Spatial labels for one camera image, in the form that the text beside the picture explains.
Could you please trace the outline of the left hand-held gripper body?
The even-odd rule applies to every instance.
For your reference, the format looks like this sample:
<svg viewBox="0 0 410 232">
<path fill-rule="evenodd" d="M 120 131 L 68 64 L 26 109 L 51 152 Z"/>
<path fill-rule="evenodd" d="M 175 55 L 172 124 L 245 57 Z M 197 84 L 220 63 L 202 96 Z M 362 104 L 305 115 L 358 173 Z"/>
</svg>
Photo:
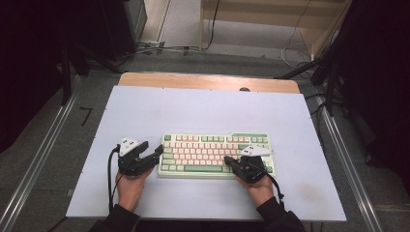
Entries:
<svg viewBox="0 0 410 232">
<path fill-rule="evenodd" d="M 139 145 L 136 140 L 123 138 L 120 143 L 120 152 L 118 157 L 118 168 L 121 174 L 127 176 L 139 176 L 151 168 L 154 168 L 159 163 L 151 163 L 146 161 L 146 157 L 142 158 L 135 153 L 135 148 Z"/>
</svg>

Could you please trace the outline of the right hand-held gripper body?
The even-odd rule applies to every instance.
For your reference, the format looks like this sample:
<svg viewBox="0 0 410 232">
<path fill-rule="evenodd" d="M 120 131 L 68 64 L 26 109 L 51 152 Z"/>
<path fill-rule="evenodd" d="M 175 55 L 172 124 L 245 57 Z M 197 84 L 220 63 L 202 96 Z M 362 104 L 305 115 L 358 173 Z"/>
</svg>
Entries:
<svg viewBox="0 0 410 232">
<path fill-rule="evenodd" d="M 269 156 L 272 151 L 257 145 L 249 145 L 241 152 L 238 159 L 240 165 L 232 167 L 233 173 L 248 184 L 255 184 L 268 174 L 262 157 Z"/>
</svg>

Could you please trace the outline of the green and pink keyboard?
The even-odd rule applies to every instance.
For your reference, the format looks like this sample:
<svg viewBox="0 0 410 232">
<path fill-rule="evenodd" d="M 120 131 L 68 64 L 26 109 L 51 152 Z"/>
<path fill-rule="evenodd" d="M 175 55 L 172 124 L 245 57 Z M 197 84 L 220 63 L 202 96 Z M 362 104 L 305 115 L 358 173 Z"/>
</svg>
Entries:
<svg viewBox="0 0 410 232">
<path fill-rule="evenodd" d="M 269 174 L 275 174 L 273 149 L 267 133 L 231 134 L 166 133 L 162 137 L 163 154 L 158 173 L 171 178 L 232 179 L 232 168 L 224 162 L 228 156 L 239 160 L 248 146 L 261 148 L 259 156 Z"/>
</svg>

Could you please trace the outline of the person's right hand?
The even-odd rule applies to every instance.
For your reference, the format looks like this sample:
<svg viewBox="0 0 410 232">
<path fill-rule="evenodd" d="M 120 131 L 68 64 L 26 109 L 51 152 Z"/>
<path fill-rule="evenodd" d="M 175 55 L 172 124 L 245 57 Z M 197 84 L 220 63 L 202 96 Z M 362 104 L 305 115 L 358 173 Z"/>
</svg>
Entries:
<svg viewBox="0 0 410 232">
<path fill-rule="evenodd" d="M 255 207 L 261 206 L 263 203 L 275 196 L 273 184 L 267 176 L 264 176 L 255 184 L 248 184 L 239 177 L 237 177 L 236 180 L 242 188 L 247 191 L 248 196 L 254 203 Z"/>
</svg>

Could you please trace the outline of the person's left hand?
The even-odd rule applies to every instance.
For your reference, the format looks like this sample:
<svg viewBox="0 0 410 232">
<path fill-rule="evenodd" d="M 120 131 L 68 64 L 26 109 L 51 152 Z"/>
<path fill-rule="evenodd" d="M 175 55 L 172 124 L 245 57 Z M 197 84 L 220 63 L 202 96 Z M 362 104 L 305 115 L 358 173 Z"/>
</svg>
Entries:
<svg viewBox="0 0 410 232">
<path fill-rule="evenodd" d="M 149 169 L 136 177 L 126 176 L 120 173 L 116 175 L 119 206 L 131 213 L 135 212 L 144 190 L 145 181 L 152 171 L 153 169 Z"/>
</svg>

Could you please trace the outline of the white table cover board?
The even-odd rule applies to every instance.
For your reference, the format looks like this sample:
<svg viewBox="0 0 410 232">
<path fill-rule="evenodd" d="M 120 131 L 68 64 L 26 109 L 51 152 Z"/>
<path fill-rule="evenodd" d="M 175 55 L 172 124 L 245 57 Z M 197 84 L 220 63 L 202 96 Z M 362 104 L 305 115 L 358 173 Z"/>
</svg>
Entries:
<svg viewBox="0 0 410 232">
<path fill-rule="evenodd" d="M 166 132 L 266 132 L 273 146 L 284 206 L 304 221 L 344 221 L 345 213 L 300 94 L 116 86 L 83 166 L 67 214 L 108 213 L 112 149 L 124 137 L 151 149 Z M 144 218 L 257 220 L 246 191 L 234 180 L 163 178 L 152 173 L 137 211 Z"/>
</svg>

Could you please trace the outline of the wooden table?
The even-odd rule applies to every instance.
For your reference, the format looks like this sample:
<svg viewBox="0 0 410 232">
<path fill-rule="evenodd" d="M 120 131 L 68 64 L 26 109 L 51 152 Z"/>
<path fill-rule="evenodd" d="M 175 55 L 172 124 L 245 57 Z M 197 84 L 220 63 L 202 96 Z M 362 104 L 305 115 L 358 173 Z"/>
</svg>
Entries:
<svg viewBox="0 0 410 232">
<path fill-rule="evenodd" d="M 240 91 L 247 89 L 251 92 L 300 93 L 298 84 L 293 80 L 217 74 L 125 72 L 119 79 L 119 85 L 223 91 Z"/>
</svg>

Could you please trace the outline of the black metal stand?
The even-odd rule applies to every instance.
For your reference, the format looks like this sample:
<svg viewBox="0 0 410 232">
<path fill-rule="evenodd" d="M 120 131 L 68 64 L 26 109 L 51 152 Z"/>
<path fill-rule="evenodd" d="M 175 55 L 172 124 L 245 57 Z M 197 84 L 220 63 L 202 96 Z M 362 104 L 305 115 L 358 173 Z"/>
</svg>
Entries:
<svg viewBox="0 0 410 232">
<path fill-rule="evenodd" d="M 72 95 L 72 80 L 71 80 L 71 68 L 70 68 L 70 55 L 67 45 L 64 43 L 61 49 L 62 59 L 62 75 L 63 75 L 63 99 L 62 104 L 66 105 Z"/>
<path fill-rule="evenodd" d="M 327 85 L 327 91 L 326 91 L 326 97 L 325 97 L 325 108 L 331 117 L 334 116 L 333 97 L 334 97 L 336 82 L 337 82 L 337 63 L 334 62 L 332 64 L 332 69 L 331 69 L 331 72 L 328 78 L 328 85 Z"/>
</svg>

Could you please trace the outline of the grey power strip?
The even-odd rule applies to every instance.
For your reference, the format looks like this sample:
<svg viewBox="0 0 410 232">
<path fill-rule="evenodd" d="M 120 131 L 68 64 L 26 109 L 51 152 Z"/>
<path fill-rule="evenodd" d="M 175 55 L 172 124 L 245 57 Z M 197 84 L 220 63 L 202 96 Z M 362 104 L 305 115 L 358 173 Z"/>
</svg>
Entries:
<svg viewBox="0 0 410 232">
<path fill-rule="evenodd" d="M 138 49 L 164 47 L 165 42 L 140 42 Z"/>
</svg>

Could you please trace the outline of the black cabinet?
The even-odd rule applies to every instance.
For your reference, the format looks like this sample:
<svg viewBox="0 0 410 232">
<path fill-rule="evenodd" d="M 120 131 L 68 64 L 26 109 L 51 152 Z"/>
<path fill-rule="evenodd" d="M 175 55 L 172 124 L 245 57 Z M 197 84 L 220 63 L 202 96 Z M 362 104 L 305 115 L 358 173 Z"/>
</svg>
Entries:
<svg viewBox="0 0 410 232">
<path fill-rule="evenodd" d="M 101 0 L 101 3 L 108 57 L 117 60 L 136 52 L 148 19 L 144 0 Z"/>
</svg>

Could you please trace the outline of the dark curtain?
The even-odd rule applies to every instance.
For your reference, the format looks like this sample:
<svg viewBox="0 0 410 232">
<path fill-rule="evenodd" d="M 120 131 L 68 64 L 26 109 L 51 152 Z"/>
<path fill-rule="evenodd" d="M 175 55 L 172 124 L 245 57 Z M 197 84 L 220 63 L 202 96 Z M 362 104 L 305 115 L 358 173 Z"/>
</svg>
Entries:
<svg viewBox="0 0 410 232">
<path fill-rule="evenodd" d="M 338 38 L 342 93 L 373 133 L 366 147 L 410 194 L 410 0 L 353 0 Z"/>
<path fill-rule="evenodd" d="M 93 0 L 0 0 L 0 153 L 62 88 L 61 49 L 79 74 L 90 71 L 75 31 Z"/>
</svg>

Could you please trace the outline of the light wooden shelf unit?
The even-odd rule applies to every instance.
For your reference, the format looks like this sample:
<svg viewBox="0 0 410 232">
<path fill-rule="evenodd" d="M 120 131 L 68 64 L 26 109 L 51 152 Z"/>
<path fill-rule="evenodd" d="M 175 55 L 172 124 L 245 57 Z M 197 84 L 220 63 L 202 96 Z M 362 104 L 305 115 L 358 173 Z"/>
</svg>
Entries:
<svg viewBox="0 0 410 232">
<path fill-rule="evenodd" d="M 204 20 L 287 26 L 299 29 L 311 58 L 320 57 L 353 0 L 200 0 L 199 48 Z"/>
</svg>

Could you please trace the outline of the aluminium floor rail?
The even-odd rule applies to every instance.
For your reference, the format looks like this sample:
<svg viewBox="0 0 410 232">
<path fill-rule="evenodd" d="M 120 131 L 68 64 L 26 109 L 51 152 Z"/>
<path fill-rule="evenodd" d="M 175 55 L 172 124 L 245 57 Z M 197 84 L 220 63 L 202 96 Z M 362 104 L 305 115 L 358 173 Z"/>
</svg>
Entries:
<svg viewBox="0 0 410 232">
<path fill-rule="evenodd" d="M 322 118 L 324 119 L 327 130 L 330 137 L 333 140 L 334 146 L 337 151 L 337 156 L 343 167 L 346 178 L 352 189 L 357 205 L 364 219 L 368 232 L 384 232 L 380 220 L 375 212 L 373 204 L 366 192 L 366 188 L 360 178 L 360 175 L 355 167 L 353 160 L 350 157 L 350 153 L 345 145 L 345 142 L 337 127 L 337 122 L 333 116 L 330 115 L 325 107 L 325 103 L 319 104 Z"/>
<path fill-rule="evenodd" d="M 52 97 L 0 158 L 0 232 L 11 232 L 76 101 Z"/>
</svg>

